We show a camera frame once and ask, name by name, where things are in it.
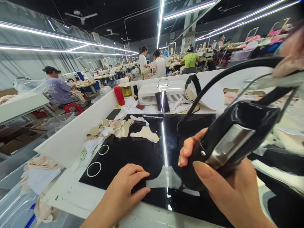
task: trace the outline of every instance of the white machine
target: white machine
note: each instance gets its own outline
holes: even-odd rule
[[[167,80],[167,84],[159,84],[161,80]],[[165,91],[169,104],[175,103],[182,98],[181,103],[190,103],[185,94],[185,82],[183,80],[171,81],[161,79],[157,83],[144,84],[138,92],[138,99],[141,105],[156,105],[155,93]]]
[[[109,69],[109,64],[108,64],[107,59],[100,59],[100,61],[101,61],[101,65],[103,68],[105,68],[105,66],[107,66],[107,69]]]

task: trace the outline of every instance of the worker in white shirt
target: worker in white shirt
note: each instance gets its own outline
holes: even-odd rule
[[[166,76],[166,60],[160,57],[161,52],[157,49],[153,53],[154,61],[151,63],[153,76],[151,78],[162,78]]]
[[[138,63],[140,66],[140,71],[141,71],[143,80],[148,79],[148,74],[149,74],[148,69],[149,69],[150,65],[147,64],[147,59],[146,59],[147,53],[148,53],[148,48],[146,46],[143,46],[142,53],[139,55],[139,58],[138,58]]]

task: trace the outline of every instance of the red thermos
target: red thermos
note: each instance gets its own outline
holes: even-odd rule
[[[124,101],[124,95],[123,95],[123,91],[121,90],[120,86],[115,86],[114,87],[114,92],[118,101],[119,105],[125,105],[125,101]]]

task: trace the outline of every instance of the fingernail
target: fingernail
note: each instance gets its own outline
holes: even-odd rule
[[[192,163],[196,173],[203,179],[209,179],[212,177],[212,172],[209,168],[209,165],[200,162],[200,161],[194,161]]]
[[[184,146],[183,155],[185,155],[188,151],[188,148]]]
[[[183,156],[180,156],[180,163],[181,164],[184,164],[186,161],[185,161],[185,158]]]

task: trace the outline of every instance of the ceiling fan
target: ceiling fan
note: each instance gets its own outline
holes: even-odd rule
[[[86,19],[90,18],[90,17],[94,17],[94,16],[97,16],[98,14],[97,13],[94,13],[94,14],[91,14],[91,15],[88,15],[88,16],[82,16],[81,12],[79,10],[75,10],[73,12],[74,14],[70,14],[70,13],[64,13],[65,15],[68,15],[68,16],[72,16],[72,17],[76,17],[76,18],[80,18],[81,20],[81,24],[82,25],[85,25],[86,24]]]
[[[110,32],[110,34],[105,35],[105,36],[109,36],[109,35],[120,35],[120,33],[113,33],[113,31],[111,29],[107,29],[107,32]]]
[[[229,8],[229,9],[222,9],[223,7],[221,6],[221,7],[218,8],[218,10],[221,11],[221,14],[222,14],[222,13],[224,13],[224,12],[227,12],[228,10],[231,10],[231,9],[233,9],[233,8],[236,8],[236,7],[239,7],[239,6],[241,6],[241,5],[242,5],[242,4],[239,4],[239,5],[237,5],[237,6],[234,6],[234,7]]]
[[[128,41],[128,40],[131,40],[131,39],[124,39],[124,38],[121,38],[122,39],[122,41]]]

